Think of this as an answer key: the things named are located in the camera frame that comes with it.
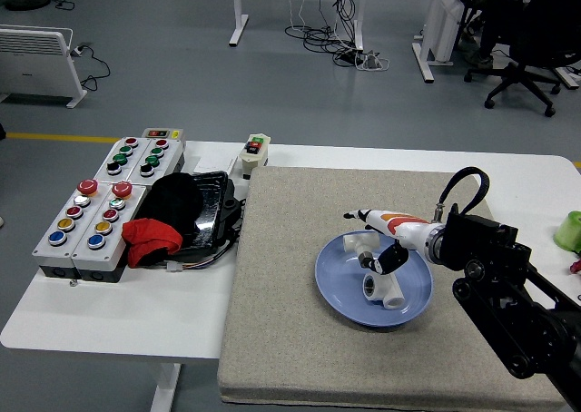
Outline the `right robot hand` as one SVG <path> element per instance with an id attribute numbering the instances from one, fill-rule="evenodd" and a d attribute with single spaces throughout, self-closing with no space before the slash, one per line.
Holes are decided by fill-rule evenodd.
<path id="1" fill-rule="evenodd" d="M 363 242 L 356 247 L 359 264 L 363 269 L 379 275 L 388 275 L 409 258 L 409 250 L 415 250 L 428 262 L 440 264 L 439 248 L 445 225 L 428 222 L 401 212 L 379 210 L 355 210 L 346 212 L 345 219 L 360 219 L 366 230 L 374 230 L 394 239 L 394 243 L 377 258 L 371 251 L 371 243 Z"/>

